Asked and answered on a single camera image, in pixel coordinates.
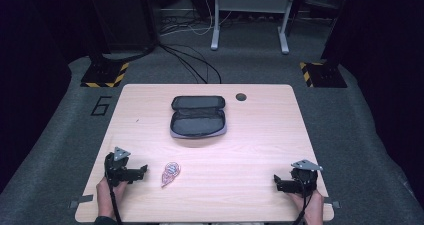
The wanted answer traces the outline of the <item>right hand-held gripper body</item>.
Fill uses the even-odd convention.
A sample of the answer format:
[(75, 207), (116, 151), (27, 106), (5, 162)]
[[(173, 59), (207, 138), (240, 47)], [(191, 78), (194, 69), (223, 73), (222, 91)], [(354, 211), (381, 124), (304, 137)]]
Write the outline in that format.
[(294, 162), (291, 166), (292, 179), (283, 180), (282, 183), (292, 182), (295, 185), (294, 194), (300, 194), (302, 197), (310, 196), (317, 189), (318, 172), (323, 168), (306, 159)]

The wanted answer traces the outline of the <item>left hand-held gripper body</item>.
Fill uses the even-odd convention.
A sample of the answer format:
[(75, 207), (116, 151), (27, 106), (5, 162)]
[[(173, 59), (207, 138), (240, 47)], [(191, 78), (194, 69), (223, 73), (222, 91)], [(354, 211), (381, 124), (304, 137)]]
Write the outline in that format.
[(132, 174), (137, 174), (136, 169), (128, 169), (126, 167), (129, 161), (130, 152), (115, 147), (113, 152), (110, 152), (105, 157), (104, 168), (105, 177), (109, 185), (117, 187), (121, 182), (127, 181)]

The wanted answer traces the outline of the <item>black pencil case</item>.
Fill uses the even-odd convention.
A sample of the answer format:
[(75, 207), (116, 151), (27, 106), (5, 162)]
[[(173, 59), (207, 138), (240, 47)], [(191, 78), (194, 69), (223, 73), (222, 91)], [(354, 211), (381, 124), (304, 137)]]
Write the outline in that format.
[(200, 139), (226, 133), (226, 101), (222, 96), (177, 96), (171, 103), (174, 113), (170, 134), (174, 138)]

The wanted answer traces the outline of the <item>person's left hand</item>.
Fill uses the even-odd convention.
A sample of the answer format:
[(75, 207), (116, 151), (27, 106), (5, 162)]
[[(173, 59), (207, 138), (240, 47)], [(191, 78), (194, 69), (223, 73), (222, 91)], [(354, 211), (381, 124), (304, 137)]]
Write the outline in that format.
[[(113, 193), (115, 195), (116, 205), (122, 202), (127, 182), (121, 182), (117, 187), (113, 187)], [(107, 182), (107, 179), (103, 177), (96, 185), (97, 190), (97, 204), (98, 204), (98, 215), (103, 217), (115, 218), (114, 207), (112, 204), (111, 192)]]

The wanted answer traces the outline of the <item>person's right hand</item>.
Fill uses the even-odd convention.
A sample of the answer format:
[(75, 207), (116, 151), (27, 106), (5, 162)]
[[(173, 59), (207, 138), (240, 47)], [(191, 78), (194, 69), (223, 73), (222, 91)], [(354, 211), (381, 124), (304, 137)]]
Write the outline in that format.
[(299, 211), (293, 225), (298, 225), (301, 221), (304, 221), (306, 225), (323, 225), (324, 197), (317, 190), (306, 198), (294, 193), (287, 193), (287, 196)]

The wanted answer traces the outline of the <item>stand base with hazard stripes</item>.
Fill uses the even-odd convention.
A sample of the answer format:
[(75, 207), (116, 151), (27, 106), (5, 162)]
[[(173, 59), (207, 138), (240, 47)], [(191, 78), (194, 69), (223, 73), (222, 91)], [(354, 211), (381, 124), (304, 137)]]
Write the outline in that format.
[(81, 79), (81, 87), (117, 87), (124, 78), (128, 63), (105, 62), (91, 64)]
[(347, 84), (338, 68), (330, 68), (323, 63), (301, 62), (300, 68), (308, 87), (346, 88)]

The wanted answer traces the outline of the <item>dark cabinet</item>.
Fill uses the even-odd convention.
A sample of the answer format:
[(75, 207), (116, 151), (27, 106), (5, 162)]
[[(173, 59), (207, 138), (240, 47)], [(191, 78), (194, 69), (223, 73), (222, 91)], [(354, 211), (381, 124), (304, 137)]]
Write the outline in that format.
[(157, 33), (151, 0), (98, 0), (99, 16), (112, 51), (152, 50)]

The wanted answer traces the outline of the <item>white metal desk frame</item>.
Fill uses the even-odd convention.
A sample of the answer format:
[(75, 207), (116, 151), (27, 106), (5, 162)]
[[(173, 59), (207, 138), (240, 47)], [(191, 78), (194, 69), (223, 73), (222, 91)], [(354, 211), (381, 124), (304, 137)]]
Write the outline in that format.
[(218, 49), (220, 37), (219, 16), (222, 11), (273, 13), (284, 15), (282, 24), (278, 27), (278, 36), (281, 52), (287, 55), (289, 53), (289, 47), (287, 43), (286, 27), (293, 1), (294, 0), (215, 0), (214, 27), (210, 48), (213, 51)]

